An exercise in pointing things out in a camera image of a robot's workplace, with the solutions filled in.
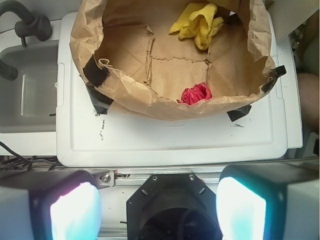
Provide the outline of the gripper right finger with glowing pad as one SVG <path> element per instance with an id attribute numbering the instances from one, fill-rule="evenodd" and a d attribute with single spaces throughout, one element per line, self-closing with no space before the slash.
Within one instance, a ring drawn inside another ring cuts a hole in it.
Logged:
<path id="1" fill-rule="evenodd" d="M 225 240 L 318 240 L 320 167 L 230 164 L 220 174 L 216 213 Z"/>

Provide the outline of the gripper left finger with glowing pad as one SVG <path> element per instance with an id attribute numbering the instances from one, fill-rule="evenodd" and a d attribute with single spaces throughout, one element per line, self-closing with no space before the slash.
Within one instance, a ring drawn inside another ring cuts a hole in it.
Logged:
<path id="1" fill-rule="evenodd" d="M 85 170 L 0 173 L 2 240 L 96 240 L 102 201 Z"/>

